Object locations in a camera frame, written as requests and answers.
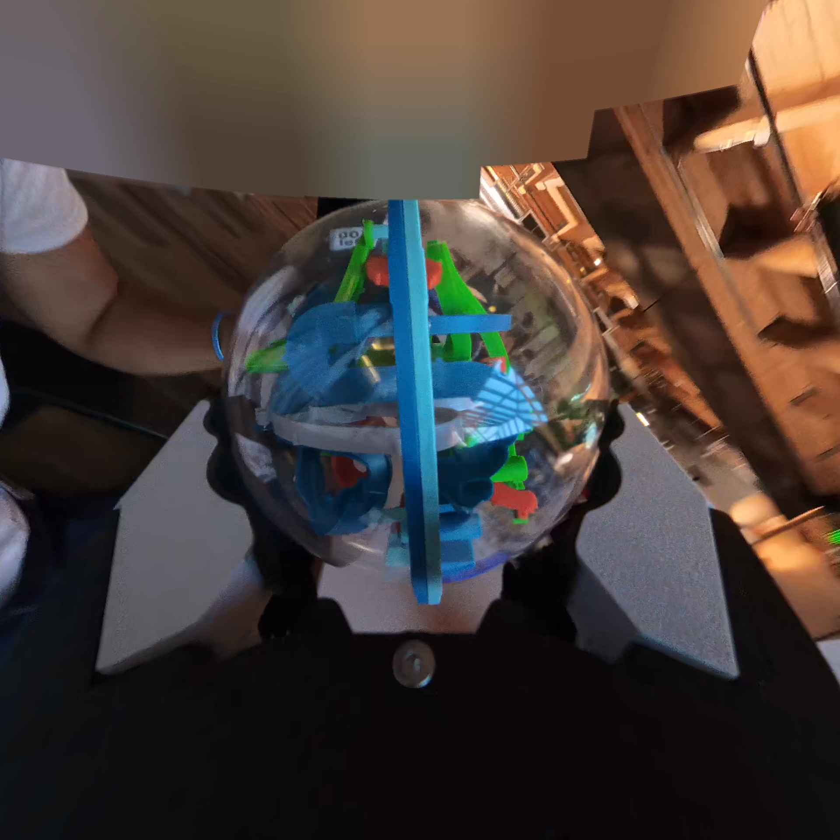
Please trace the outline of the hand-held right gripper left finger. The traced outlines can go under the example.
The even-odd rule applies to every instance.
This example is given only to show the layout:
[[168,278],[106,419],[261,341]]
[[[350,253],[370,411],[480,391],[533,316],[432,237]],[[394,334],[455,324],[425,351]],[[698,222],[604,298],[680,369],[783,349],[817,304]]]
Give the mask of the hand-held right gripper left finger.
[[96,670],[115,675],[189,644],[229,658],[260,642],[270,593],[245,513],[207,481],[216,438],[194,406],[118,504]]

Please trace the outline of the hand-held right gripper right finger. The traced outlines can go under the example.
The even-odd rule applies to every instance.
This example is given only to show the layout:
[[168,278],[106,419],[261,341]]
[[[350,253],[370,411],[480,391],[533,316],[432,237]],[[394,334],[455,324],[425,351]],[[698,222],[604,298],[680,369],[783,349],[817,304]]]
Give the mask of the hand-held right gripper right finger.
[[567,611],[575,645],[605,662],[641,646],[723,679],[739,676],[711,506],[632,407],[610,445],[615,496],[585,513]]

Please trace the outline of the clear plastic maze ball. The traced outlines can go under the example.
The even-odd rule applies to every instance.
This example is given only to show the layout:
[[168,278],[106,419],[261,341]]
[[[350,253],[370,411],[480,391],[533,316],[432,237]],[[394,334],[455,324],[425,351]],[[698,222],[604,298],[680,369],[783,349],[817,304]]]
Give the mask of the clear plastic maze ball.
[[479,201],[390,201],[352,251],[327,222],[249,292],[225,363],[248,504],[326,564],[419,604],[531,549],[584,492],[610,386],[573,278]]

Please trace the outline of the person's left forearm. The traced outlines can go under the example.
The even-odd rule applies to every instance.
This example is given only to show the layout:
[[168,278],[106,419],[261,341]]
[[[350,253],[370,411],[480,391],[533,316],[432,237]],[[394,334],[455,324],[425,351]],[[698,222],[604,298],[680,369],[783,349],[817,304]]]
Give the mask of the person's left forearm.
[[49,251],[3,253],[2,285],[28,325],[87,361],[152,376],[222,366],[215,317],[124,284],[89,227]]

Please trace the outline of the blue wristband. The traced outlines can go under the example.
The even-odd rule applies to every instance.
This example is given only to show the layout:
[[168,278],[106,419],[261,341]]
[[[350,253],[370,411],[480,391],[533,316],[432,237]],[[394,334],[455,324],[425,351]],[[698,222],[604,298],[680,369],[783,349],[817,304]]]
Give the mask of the blue wristband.
[[211,325],[211,344],[220,364],[224,364],[235,342],[238,314],[236,311],[219,311]]

